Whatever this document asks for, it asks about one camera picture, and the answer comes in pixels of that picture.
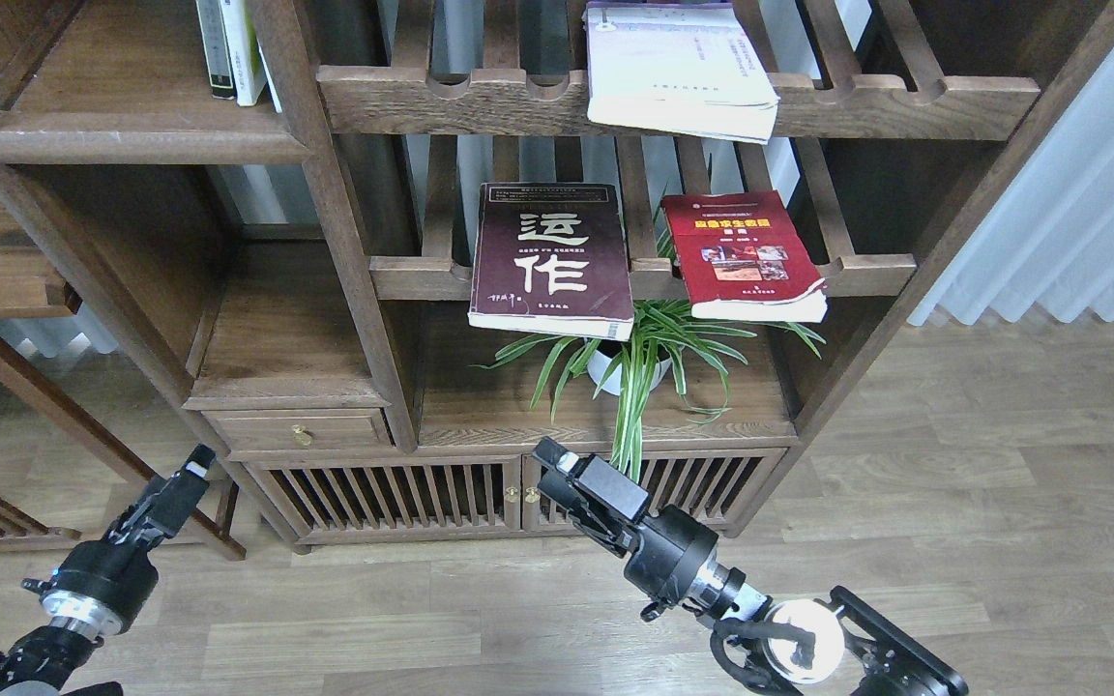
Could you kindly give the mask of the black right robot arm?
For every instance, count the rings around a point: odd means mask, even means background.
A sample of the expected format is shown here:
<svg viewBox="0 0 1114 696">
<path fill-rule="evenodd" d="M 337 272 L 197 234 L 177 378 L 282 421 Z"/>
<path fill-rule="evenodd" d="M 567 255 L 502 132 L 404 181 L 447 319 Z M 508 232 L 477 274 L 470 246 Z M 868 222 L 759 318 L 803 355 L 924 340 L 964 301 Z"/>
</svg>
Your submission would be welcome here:
<svg viewBox="0 0 1114 696">
<path fill-rule="evenodd" d="M 551 439 L 532 450 L 544 496 L 571 523 L 624 560 L 624 576 L 649 602 L 649 623 L 673 607 L 709 628 L 717 665 L 747 692 L 797 695 L 823 682 L 850 653 L 864 670 L 859 695 L 965 695 L 967 682 L 946 661 L 844 587 L 830 599 L 776 602 L 719 563 L 719 535 L 675 506 L 649 512 L 651 497 L 598 455 Z"/>
</svg>

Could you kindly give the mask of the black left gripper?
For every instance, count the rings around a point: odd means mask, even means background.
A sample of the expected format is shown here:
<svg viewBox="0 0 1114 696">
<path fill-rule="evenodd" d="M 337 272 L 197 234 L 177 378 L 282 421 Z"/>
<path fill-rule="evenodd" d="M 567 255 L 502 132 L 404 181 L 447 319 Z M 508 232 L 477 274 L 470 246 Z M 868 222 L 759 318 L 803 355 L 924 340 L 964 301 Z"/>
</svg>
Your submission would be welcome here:
<svg viewBox="0 0 1114 696">
<path fill-rule="evenodd" d="M 147 555 L 197 510 L 216 457 L 211 447 L 194 447 L 185 472 L 152 479 L 101 538 L 77 545 L 48 580 L 25 578 L 22 589 L 39 595 L 53 620 L 136 620 L 158 584 Z"/>
</svg>

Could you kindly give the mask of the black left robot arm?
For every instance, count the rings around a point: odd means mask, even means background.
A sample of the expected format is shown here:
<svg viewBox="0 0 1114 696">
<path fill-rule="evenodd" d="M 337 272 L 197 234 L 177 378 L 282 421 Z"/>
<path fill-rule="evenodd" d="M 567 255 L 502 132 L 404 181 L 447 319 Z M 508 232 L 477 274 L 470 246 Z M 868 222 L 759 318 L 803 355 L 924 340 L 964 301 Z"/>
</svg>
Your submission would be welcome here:
<svg viewBox="0 0 1114 696">
<path fill-rule="evenodd" d="M 194 447 L 173 476 L 152 479 L 101 538 L 77 545 L 47 580 L 22 580 L 49 623 L 0 651 L 0 695 L 57 695 L 105 637 L 130 629 L 159 580 L 149 552 L 197 511 L 214 459 L 209 447 Z"/>
</svg>

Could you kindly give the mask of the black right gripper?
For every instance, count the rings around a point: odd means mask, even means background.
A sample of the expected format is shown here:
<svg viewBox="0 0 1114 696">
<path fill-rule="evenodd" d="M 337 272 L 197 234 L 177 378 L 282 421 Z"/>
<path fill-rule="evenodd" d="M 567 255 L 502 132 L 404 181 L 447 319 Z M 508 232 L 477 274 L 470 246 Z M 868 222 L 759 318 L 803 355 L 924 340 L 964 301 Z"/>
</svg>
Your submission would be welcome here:
<svg viewBox="0 0 1114 696">
<path fill-rule="evenodd" d="M 532 458 L 543 467 L 543 494 L 565 508 L 579 532 L 624 559 L 625 578 L 649 597 L 641 621 L 682 602 L 719 616 L 719 535 L 709 526 L 672 504 L 651 514 L 649 492 L 600 455 L 579 455 L 543 437 Z"/>
</svg>

